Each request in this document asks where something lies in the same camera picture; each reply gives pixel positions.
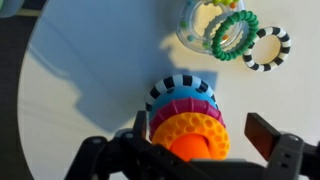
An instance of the green bumpy ring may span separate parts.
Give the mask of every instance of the green bumpy ring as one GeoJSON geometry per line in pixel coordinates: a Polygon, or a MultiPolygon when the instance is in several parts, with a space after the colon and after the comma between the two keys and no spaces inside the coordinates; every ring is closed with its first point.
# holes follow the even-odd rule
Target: green bumpy ring
{"type": "Polygon", "coordinates": [[[235,59],[239,55],[242,55],[252,44],[253,39],[257,36],[256,32],[259,30],[258,25],[259,21],[257,20],[257,16],[251,11],[242,10],[240,12],[233,13],[223,23],[221,23],[219,29],[216,30],[216,34],[212,38],[212,54],[222,61],[230,61],[231,59],[235,59]],[[239,48],[232,52],[223,52],[220,45],[222,37],[230,26],[240,21],[246,21],[249,25],[249,33],[247,34],[246,40],[239,46],[239,48]]]}

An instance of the orange textured ring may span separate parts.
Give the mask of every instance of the orange textured ring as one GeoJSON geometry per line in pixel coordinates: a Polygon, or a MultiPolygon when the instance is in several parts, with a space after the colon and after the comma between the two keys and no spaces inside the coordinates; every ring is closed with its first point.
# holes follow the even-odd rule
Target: orange textured ring
{"type": "Polygon", "coordinates": [[[170,117],[158,127],[152,143],[170,149],[175,140],[187,134],[204,136],[212,159],[227,157],[230,148],[227,130],[215,118],[201,113],[187,112],[170,117]]]}

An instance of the black and white ring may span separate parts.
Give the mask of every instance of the black and white ring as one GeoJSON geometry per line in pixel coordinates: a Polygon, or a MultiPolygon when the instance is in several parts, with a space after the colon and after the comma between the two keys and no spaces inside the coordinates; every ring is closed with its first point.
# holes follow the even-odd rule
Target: black and white ring
{"type": "Polygon", "coordinates": [[[291,40],[289,35],[281,28],[278,27],[267,27],[264,29],[260,29],[257,32],[257,37],[253,40],[253,43],[249,46],[248,50],[243,53],[243,60],[245,61],[246,65],[255,70],[255,71],[270,71],[278,67],[281,63],[283,63],[290,52],[291,47],[291,40]],[[252,59],[252,48],[254,47],[255,43],[264,36],[268,35],[275,35],[281,42],[281,48],[278,56],[274,58],[270,63],[266,64],[257,64],[252,59]]]}
{"type": "Polygon", "coordinates": [[[153,103],[162,93],[167,92],[171,88],[181,86],[193,87],[195,89],[199,88],[209,97],[211,97],[214,102],[216,102],[213,90],[207,83],[205,83],[196,76],[178,74],[167,77],[157,82],[157,84],[151,89],[150,93],[147,95],[146,110],[151,111],[153,103]]]}

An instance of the blue ring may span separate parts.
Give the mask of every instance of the blue ring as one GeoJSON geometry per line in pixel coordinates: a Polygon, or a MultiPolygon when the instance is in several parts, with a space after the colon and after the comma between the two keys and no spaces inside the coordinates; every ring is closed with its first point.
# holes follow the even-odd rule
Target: blue ring
{"type": "Polygon", "coordinates": [[[211,97],[209,97],[206,93],[198,92],[196,89],[192,87],[186,87],[186,86],[175,87],[175,88],[169,89],[167,93],[162,93],[156,99],[156,101],[152,105],[152,110],[149,112],[150,121],[156,115],[156,112],[158,109],[170,103],[172,100],[184,99],[188,97],[198,99],[198,100],[208,101],[214,108],[218,109],[216,102],[211,97]]]}

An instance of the pink ring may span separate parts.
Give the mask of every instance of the pink ring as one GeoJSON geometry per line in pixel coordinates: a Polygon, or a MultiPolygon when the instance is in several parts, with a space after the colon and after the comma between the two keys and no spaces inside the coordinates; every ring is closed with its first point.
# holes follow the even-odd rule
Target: pink ring
{"type": "Polygon", "coordinates": [[[169,104],[163,106],[162,108],[158,109],[154,118],[149,122],[150,126],[150,139],[152,139],[154,133],[156,132],[157,128],[167,119],[170,117],[185,113],[185,112],[197,112],[206,114],[217,119],[223,127],[226,125],[223,122],[221,117],[221,112],[210,105],[208,101],[202,101],[193,98],[185,98],[185,99],[178,99],[172,100],[169,104]]]}

